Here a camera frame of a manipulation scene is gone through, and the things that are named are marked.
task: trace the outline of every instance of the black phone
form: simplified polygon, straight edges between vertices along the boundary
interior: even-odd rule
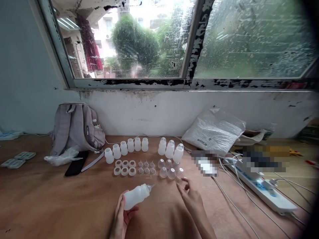
[[[65,172],[64,176],[70,177],[70,176],[78,175],[81,172],[88,155],[89,155],[89,151],[79,152],[79,154],[77,155],[77,158],[82,158],[82,159],[72,161],[69,168]]]

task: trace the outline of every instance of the white wall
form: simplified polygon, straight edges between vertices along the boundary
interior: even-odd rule
[[[181,136],[200,112],[214,105],[246,121],[247,128],[278,123],[274,137],[294,137],[319,115],[315,92],[63,90],[28,2],[2,5],[6,9],[0,16],[1,33],[6,36],[1,38],[2,131],[47,133],[58,104],[70,101],[86,102],[95,109],[109,135]]]

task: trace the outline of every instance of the window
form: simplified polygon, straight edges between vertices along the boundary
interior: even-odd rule
[[[295,0],[38,1],[70,88],[313,87]]]

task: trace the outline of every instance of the gray backpack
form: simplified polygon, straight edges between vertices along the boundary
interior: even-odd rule
[[[51,155],[60,155],[64,150],[78,145],[81,151],[99,151],[105,144],[105,133],[95,128],[92,120],[97,115],[85,103],[64,103],[57,108]]]

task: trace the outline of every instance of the red curtain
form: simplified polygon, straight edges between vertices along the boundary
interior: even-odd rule
[[[76,16],[77,25],[80,27],[80,33],[83,43],[84,54],[86,58],[87,70],[93,72],[96,70],[103,70],[102,61],[100,58],[99,50],[94,40],[90,23],[81,15]]]

